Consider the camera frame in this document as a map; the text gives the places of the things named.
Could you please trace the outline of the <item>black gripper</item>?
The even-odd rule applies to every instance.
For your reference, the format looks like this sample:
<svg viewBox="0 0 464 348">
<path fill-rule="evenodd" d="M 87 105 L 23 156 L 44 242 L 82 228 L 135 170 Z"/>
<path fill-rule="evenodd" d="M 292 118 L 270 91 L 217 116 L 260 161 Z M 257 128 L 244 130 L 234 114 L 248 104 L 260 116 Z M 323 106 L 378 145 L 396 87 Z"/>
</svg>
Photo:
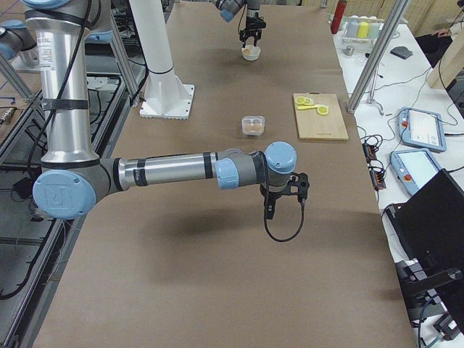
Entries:
<svg viewBox="0 0 464 348">
<path fill-rule="evenodd" d="M 283 196 L 288 180 L 279 183 L 266 182 L 260 184 L 260 193 L 265 198 L 264 200 L 264 217 L 267 220 L 272 220 L 276 210 L 276 199 Z"/>
<path fill-rule="evenodd" d="M 244 29 L 239 31 L 239 38 L 244 48 L 249 38 L 254 39 L 254 46 L 258 46 L 258 41 L 261 39 L 262 30 L 266 28 L 264 18 L 254 13 L 251 17 L 246 17 L 246 25 Z"/>
</svg>

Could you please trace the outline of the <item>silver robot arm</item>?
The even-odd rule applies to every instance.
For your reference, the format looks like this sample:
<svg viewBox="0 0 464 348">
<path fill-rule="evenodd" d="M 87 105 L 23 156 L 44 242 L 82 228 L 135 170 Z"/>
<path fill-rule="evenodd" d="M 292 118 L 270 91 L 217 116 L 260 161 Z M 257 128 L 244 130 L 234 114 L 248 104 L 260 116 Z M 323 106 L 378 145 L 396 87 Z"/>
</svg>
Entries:
<svg viewBox="0 0 464 348">
<path fill-rule="evenodd" d="M 199 179 L 222 189 L 258 184 L 265 218 L 296 185 L 297 153 L 277 141 L 263 152 L 237 149 L 141 159 L 101 159 L 91 147 L 84 41 L 109 27 L 108 1 L 27 1 L 27 24 L 36 32 L 47 151 L 33 184 L 38 207 L 53 218 L 75 219 L 104 197 L 133 186 Z"/>
<path fill-rule="evenodd" d="M 239 40 L 242 42 L 242 54 L 246 60 L 253 61 L 259 56 L 257 42 L 262 37 L 266 22 L 260 16 L 259 1 L 213 1 L 220 16 L 230 22 L 240 10 L 246 12 L 244 28 L 239 28 Z M 20 55 L 26 65 L 38 64 L 36 40 L 21 20 L 7 20 L 1 23 L 1 56 L 12 60 Z"/>
</svg>

